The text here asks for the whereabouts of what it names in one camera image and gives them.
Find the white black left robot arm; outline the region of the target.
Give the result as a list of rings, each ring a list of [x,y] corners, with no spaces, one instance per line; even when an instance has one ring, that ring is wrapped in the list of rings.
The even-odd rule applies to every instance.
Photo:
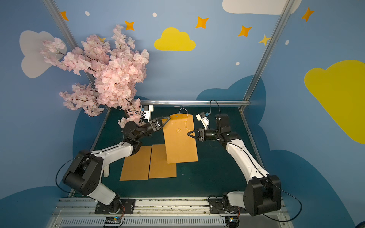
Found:
[[[136,154],[141,139],[158,132],[170,121],[170,117],[160,117],[139,126],[130,121],[125,124],[122,142],[99,151],[81,151],[71,160],[62,182],[73,190],[107,206],[115,213],[120,208],[120,197],[102,182],[106,167],[117,160]]]

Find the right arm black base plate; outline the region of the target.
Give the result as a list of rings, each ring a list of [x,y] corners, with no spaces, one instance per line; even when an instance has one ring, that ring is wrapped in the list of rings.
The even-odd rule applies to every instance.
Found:
[[[232,206],[227,197],[218,198],[215,196],[210,196],[207,199],[209,203],[210,213],[211,214],[238,214],[238,213],[247,213],[245,208],[241,208],[238,206]]]

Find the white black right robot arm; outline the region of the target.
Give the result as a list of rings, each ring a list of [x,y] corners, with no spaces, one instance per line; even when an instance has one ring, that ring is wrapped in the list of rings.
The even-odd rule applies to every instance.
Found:
[[[235,160],[242,171],[247,186],[245,191],[228,192],[223,196],[224,209],[245,209],[251,216],[257,216],[281,209],[281,182],[278,176],[270,175],[247,150],[238,133],[233,132],[227,114],[216,115],[216,128],[209,128],[209,114],[196,115],[204,128],[187,133],[191,138],[201,142],[218,141]]]

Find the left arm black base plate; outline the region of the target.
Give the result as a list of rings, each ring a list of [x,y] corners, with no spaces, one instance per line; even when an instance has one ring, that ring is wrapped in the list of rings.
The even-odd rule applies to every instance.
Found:
[[[135,199],[121,199],[116,197],[109,205],[98,202],[95,214],[133,214],[135,204]]]

